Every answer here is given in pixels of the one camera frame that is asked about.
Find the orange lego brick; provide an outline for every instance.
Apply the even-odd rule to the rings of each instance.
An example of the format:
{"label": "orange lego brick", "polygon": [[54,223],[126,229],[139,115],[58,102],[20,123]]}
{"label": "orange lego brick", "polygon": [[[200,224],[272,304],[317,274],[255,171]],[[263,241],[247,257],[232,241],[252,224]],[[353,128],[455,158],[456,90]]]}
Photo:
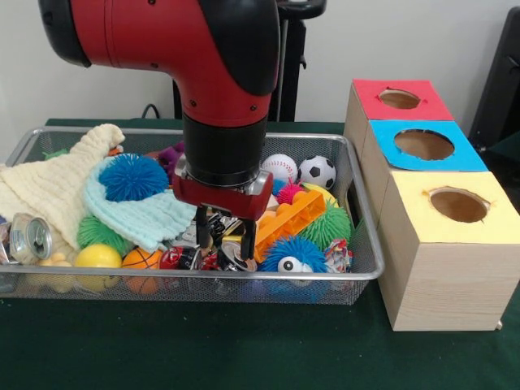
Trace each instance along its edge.
{"label": "orange lego brick", "polygon": [[262,219],[258,226],[254,259],[263,262],[266,250],[275,241],[295,236],[313,223],[326,209],[323,195],[318,191],[297,193],[291,206],[279,207],[275,217],[267,216]]}

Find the light blue knit cloth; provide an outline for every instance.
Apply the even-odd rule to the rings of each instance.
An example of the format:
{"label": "light blue knit cloth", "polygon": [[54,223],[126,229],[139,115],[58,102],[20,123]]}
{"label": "light blue knit cloth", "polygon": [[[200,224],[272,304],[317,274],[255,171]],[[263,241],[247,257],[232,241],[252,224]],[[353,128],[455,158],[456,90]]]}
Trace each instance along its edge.
{"label": "light blue knit cloth", "polygon": [[186,230],[197,208],[178,201],[171,190],[142,201],[107,201],[99,175],[113,159],[105,158],[90,173],[84,187],[86,206],[106,226],[146,252],[165,249],[163,241]]}

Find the yellow paper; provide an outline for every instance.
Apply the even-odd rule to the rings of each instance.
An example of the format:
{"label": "yellow paper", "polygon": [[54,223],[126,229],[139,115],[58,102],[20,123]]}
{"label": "yellow paper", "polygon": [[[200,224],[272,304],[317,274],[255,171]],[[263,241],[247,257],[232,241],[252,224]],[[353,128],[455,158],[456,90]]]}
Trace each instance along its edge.
{"label": "yellow paper", "polygon": [[[520,216],[491,172],[394,171],[392,176],[421,242],[520,244]],[[444,188],[466,190],[487,201],[486,216],[465,223],[441,214],[431,194]]]}

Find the purple toy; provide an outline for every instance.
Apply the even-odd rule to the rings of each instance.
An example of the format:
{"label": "purple toy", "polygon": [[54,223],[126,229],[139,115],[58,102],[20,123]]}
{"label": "purple toy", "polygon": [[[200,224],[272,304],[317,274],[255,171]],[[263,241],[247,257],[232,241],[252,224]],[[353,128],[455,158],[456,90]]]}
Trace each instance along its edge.
{"label": "purple toy", "polygon": [[168,174],[170,184],[172,184],[172,176],[182,153],[184,153],[183,141],[179,142],[175,146],[169,146],[165,150],[161,150],[158,154],[158,162]]}

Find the black cable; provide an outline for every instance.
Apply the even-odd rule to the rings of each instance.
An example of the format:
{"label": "black cable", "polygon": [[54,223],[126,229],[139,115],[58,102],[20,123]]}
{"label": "black cable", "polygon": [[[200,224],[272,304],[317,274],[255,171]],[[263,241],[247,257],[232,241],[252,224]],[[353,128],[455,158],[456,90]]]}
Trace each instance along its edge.
{"label": "black cable", "polygon": [[142,115],[141,115],[141,118],[142,118],[142,119],[146,118],[146,116],[148,115],[148,111],[150,111],[150,108],[151,108],[152,110],[154,110],[155,117],[156,117],[157,119],[161,119],[161,115],[159,114],[159,110],[158,110],[157,107],[156,107],[154,104],[152,104],[152,103],[150,103],[148,106],[145,107],[145,110],[143,111],[143,113],[142,113]]}

